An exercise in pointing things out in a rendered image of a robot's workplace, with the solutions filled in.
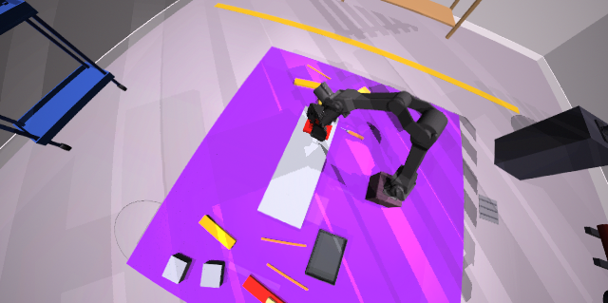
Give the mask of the red flat bar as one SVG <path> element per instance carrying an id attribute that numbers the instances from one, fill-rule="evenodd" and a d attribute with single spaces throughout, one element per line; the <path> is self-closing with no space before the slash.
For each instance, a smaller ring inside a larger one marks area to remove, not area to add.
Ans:
<path id="1" fill-rule="evenodd" d="M 262 303 L 286 303 L 277 295 L 272 293 L 267 287 L 264 287 L 252 275 L 247 277 L 247 280 L 243 283 L 242 287 L 253 294 Z"/>

